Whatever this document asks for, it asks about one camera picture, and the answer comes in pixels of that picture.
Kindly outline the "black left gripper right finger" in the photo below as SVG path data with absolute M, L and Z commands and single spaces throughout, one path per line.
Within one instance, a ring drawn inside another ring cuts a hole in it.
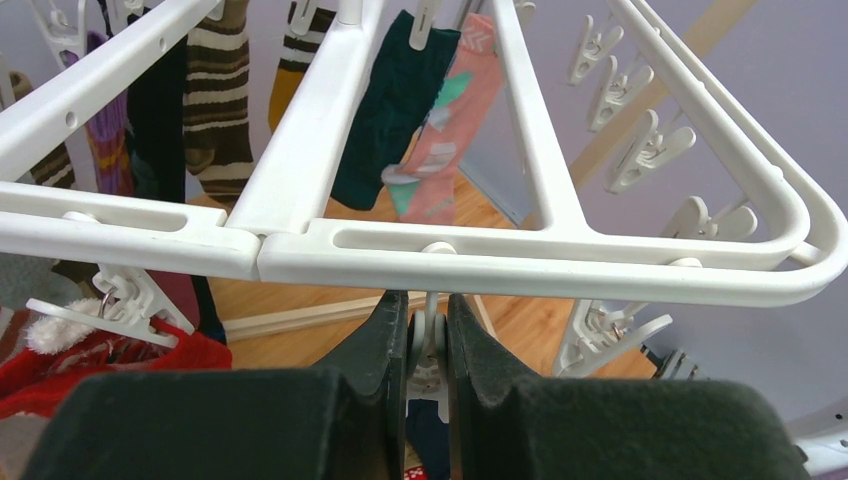
M 542 376 L 478 322 L 447 314 L 455 479 L 804 479 L 771 405 L 725 381 Z

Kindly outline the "navy blue sock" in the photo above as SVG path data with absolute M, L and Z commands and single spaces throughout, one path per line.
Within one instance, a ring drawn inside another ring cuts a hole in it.
M 439 417 L 436 401 L 408 401 L 406 439 L 421 460 L 429 479 L 450 478 L 449 425 Z

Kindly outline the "grey sock orange cuff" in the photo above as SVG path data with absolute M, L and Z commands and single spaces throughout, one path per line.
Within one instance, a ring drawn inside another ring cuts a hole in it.
M 67 304 L 83 293 L 70 279 L 53 271 L 54 260 L 14 254 L 1 255 L 1 362 L 25 346 L 25 328 L 34 318 L 26 301 L 38 298 Z M 49 420 L 38 415 L 13 415 L 1 420 L 1 477 L 18 479 Z

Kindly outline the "red white sock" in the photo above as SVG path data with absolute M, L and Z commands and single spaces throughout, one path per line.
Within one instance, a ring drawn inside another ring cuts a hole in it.
M 36 347 L 31 334 L 42 319 L 23 309 L 1 309 L 1 418 L 52 417 L 85 378 L 127 371 L 229 369 L 227 346 L 200 332 L 186 333 L 155 316 L 151 324 L 178 340 L 173 348 L 90 329 L 72 322 L 70 341 L 59 348 Z

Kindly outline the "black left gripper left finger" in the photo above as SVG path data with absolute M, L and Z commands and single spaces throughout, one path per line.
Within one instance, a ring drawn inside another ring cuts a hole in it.
M 408 295 L 308 368 L 111 373 L 84 380 L 27 479 L 399 479 Z

